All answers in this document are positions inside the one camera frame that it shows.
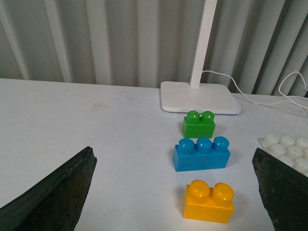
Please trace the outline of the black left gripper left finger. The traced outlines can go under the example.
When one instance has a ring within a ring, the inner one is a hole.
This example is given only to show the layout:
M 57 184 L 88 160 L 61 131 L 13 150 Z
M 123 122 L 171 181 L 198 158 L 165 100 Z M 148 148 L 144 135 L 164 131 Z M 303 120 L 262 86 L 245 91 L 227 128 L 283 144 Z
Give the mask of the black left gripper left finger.
M 86 147 L 0 209 L 2 231 L 73 231 L 86 201 L 97 158 Z

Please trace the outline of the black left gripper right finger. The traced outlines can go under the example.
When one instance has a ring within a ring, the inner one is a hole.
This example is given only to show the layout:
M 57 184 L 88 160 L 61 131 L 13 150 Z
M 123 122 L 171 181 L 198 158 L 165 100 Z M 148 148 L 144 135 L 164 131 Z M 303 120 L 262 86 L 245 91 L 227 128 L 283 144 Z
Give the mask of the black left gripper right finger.
M 252 159 L 263 206 L 276 231 L 308 229 L 308 178 L 264 150 Z

